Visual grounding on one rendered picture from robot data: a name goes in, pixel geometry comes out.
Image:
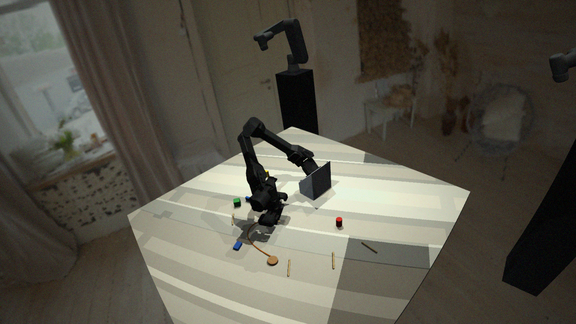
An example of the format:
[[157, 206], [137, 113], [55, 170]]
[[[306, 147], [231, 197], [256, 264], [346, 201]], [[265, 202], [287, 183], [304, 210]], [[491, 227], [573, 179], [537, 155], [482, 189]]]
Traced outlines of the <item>round wooden disc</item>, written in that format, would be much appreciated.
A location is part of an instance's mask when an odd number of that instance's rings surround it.
[[267, 260], [270, 266], [275, 266], [276, 263], [278, 263], [278, 258], [276, 256], [270, 256]]

